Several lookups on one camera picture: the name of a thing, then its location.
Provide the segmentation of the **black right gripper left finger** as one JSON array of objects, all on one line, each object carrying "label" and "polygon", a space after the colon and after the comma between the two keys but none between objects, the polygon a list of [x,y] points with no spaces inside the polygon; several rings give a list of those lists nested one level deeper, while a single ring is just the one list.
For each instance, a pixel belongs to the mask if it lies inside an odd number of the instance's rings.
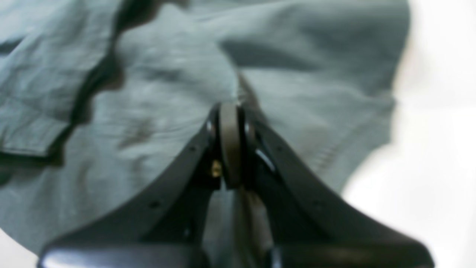
[{"label": "black right gripper left finger", "polygon": [[201,246],[209,201],[240,185],[240,108],[214,106],[200,131],[148,187],[46,245],[39,268],[209,268]]}]

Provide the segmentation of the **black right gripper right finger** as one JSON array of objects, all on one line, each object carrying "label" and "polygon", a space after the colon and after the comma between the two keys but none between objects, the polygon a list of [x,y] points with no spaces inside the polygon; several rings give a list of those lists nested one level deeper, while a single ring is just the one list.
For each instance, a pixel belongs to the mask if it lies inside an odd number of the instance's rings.
[{"label": "black right gripper right finger", "polygon": [[249,107],[240,108],[243,182],[267,212],[264,268],[433,268],[419,241],[372,219],[321,181]]}]

